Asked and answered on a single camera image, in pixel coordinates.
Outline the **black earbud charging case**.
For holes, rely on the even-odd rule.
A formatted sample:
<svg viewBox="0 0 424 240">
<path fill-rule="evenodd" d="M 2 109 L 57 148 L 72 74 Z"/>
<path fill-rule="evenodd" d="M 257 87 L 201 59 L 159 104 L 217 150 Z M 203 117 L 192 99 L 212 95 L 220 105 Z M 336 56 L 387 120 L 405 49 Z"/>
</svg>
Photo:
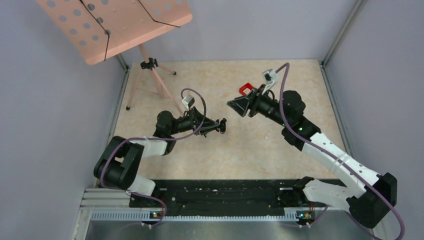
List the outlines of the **black earbud charging case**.
<svg viewBox="0 0 424 240">
<path fill-rule="evenodd" d="M 221 134 L 225 134 L 225 133 L 226 133 L 226 129 L 227 129 L 227 125 L 226 125 L 226 123 L 227 123 L 227 119 L 226 119 L 226 118 L 223 118 L 223 119 L 220 121 L 220 123 L 219 123 L 219 132 L 220 132 Z"/>
</svg>

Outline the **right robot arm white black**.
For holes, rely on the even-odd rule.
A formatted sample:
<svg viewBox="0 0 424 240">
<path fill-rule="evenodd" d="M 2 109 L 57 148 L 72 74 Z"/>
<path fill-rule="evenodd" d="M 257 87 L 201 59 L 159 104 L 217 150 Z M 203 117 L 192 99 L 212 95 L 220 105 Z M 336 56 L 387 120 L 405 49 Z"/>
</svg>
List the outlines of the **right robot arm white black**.
<svg viewBox="0 0 424 240">
<path fill-rule="evenodd" d="M 365 228 L 375 228 L 397 203 L 398 181 L 356 161 L 337 147 L 321 129 L 304 116 L 306 104 L 295 90 L 286 90 L 282 102 L 263 93 L 264 86 L 226 104 L 241 117 L 261 114 L 283 126 L 284 139 L 325 166 L 343 186 L 303 177 L 293 192 L 299 206 L 323 203 L 344 210 Z"/>
</svg>

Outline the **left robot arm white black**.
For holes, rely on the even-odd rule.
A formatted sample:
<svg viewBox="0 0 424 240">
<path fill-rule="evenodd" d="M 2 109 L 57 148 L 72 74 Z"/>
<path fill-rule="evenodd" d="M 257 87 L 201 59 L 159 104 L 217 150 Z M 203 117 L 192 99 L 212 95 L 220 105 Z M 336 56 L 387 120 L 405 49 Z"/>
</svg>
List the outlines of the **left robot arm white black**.
<svg viewBox="0 0 424 240">
<path fill-rule="evenodd" d="M 141 195 L 149 207 L 160 202 L 156 183 L 138 173 L 142 159 L 168 155 L 176 144 L 172 136 L 189 131 L 192 135 L 206 136 L 212 131 L 226 132 L 225 118 L 213 120 L 195 107 L 175 118 L 170 111 L 161 111 L 156 118 L 152 137 L 123 138 L 114 136 L 93 169 L 93 175 L 104 188 L 120 189 Z"/>
</svg>

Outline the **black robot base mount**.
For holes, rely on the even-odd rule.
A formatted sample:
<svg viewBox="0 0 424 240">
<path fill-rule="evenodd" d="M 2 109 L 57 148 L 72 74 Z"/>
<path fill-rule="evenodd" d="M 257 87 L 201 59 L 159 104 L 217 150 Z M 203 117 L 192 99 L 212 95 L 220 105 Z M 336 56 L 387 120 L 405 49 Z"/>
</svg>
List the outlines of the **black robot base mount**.
<svg viewBox="0 0 424 240">
<path fill-rule="evenodd" d="M 279 217 L 289 208 L 315 209 L 294 191 L 296 179 L 156 179 L 152 199 L 131 194 L 131 208 L 167 207 L 167 217 Z"/>
</svg>

